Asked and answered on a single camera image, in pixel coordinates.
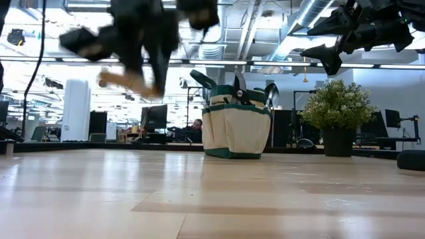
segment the wooden floor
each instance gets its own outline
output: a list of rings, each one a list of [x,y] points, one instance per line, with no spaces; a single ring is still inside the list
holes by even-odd
[[[424,239],[425,174],[323,155],[15,154],[0,158],[0,238]]]

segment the black plant pot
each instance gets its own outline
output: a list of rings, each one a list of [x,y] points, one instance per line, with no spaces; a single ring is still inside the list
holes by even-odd
[[[355,129],[329,128],[322,130],[325,155],[332,157],[351,157]]]

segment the white cylinder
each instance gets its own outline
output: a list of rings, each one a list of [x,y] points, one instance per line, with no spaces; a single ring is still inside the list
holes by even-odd
[[[90,85],[87,80],[67,80],[61,141],[87,141],[90,123]]]

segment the green leaves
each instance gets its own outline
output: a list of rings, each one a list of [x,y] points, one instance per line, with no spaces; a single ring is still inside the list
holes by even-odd
[[[310,94],[304,111],[299,113],[303,121],[319,129],[355,129],[372,119],[376,108],[370,106],[370,92],[361,90],[361,85],[346,86],[343,80],[328,80],[323,88],[316,90],[316,94]]]

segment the potted plant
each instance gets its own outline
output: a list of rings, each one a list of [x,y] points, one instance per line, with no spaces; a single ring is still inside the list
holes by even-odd
[[[326,156],[350,157],[357,128],[372,119],[369,91],[343,80],[328,80],[310,94],[302,120],[321,130]]]

